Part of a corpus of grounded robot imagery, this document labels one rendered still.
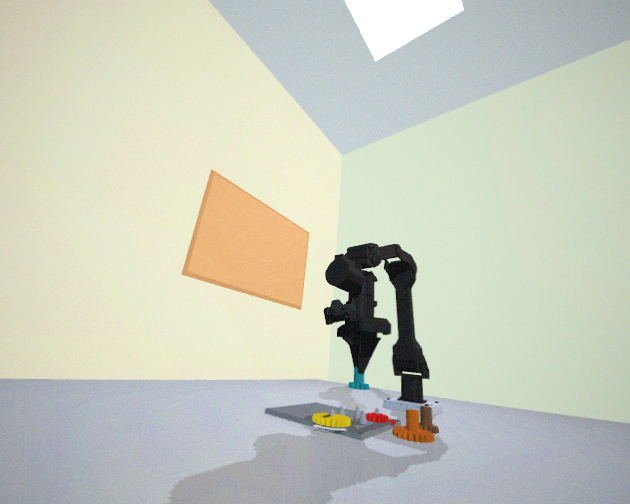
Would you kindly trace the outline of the orange gear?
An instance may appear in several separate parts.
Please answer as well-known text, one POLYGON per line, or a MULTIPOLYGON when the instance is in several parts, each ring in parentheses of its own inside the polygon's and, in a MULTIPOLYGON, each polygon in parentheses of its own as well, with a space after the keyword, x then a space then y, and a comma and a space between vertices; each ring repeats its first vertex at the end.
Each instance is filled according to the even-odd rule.
POLYGON ((420 427, 419 411, 413 409, 406 409, 406 424, 407 427, 394 427, 393 435, 398 438, 407 439, 409 441, 420 443, 433 443, 434 435, 431 431, 423 430, 420 427))

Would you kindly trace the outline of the red gear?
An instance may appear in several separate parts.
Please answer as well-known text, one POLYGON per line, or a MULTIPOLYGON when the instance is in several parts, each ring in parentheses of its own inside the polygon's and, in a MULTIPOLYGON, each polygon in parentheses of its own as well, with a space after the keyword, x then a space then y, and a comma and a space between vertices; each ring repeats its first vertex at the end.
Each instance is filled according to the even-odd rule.
POLYGON ((366 419, 370 420, 372 422, 378 422, 378 423, 379 422, 381 422, 381 423, 386 422, 386 423, 388 423, 388 416, 386 416, 385 414, 382 414, 382 413, 376 414, 374 412, 371 412, 371 413, 367 412, 366 413, 366 419))

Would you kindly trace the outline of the yellow gear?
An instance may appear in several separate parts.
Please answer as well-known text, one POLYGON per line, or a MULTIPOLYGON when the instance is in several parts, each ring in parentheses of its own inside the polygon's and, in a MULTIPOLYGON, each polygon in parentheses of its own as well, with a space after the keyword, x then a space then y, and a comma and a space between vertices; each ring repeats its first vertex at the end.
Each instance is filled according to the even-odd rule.
POLYGON ((316 424, 338 428, 351 426, 351 418, 342 414, 329 415, 327 413, 317 413, 312 416, 312 421, 316 422, 316 424))

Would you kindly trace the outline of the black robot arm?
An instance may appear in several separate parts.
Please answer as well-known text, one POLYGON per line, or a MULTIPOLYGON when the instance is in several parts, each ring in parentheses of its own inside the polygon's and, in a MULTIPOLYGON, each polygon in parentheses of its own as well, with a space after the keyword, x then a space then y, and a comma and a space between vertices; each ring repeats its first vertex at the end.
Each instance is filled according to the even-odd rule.
MULTIPOLYGON (((367 243, 349 247, 345 255, 335 255, 325 271, 325 278, 330 285, 349 292, 349 295, 374 297, 374 283, 378 279, 372 271, 362 269, 377 267, 381 260, 385 260, 384 269, 396 290, 399 339, 393 346, 392 366, 394 375, 401 376, 401 398, 397 401, 423 404, 427 400, 423 399, 422 379, 430 379, 430 372, 414 333, 412 287, 417 280, 418 268, 412 255, 402 250, 399 244, 379 247, 378 244, 367 243), (387 260, 397 257, 400 260, 390 263, 387 260), (404 374, 402 371, 421 375, 404 374)), ((348 319, 355 322, 355 301, 351 298, 350 304, 342 304, 339 299, 332 300, 331 306, 324 309, 324 316, 326 325, 348 319)))

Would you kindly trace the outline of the teal gear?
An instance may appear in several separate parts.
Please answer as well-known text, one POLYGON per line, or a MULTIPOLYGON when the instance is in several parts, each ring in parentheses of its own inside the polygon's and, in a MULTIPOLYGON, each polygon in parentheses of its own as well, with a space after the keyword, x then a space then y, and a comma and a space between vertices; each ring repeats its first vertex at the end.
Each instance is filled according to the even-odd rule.
POLYGON ((364 383, 365 373, 358 372, 358 366, 354 366, 354 382, 349 382, 349 388, 370 390, 370 385, 364 383))

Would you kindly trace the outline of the brown gear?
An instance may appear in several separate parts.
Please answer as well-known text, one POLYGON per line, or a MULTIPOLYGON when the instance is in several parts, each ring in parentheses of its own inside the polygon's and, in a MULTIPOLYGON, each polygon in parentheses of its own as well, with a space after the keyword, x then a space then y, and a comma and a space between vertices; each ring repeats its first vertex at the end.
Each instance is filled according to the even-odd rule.
POLYGON ((438 426, 432 424, 432 413, 431 407, 428 406, 420 406, 421 409, 421 423, 420 427, 423 430, 431 431, 431 433, 439 433, 438 426))

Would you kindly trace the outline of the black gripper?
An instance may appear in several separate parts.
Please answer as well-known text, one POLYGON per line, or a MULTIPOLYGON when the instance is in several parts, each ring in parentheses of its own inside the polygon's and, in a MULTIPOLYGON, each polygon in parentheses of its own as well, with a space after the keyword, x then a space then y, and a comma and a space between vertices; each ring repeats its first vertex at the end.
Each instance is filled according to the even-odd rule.
POLYGON ((346 320, 344 325, 337 329, 337 337, 349 345, 354 366, 358 366, 359 373, 365 373, 375 349, 381 341, 377 333, 392 335, 391 323, 385 318, 374 317, 374 307, 378 301, 374 297, 364 294, 348 296, 346 304, 355 301, 356 321, 346 320))

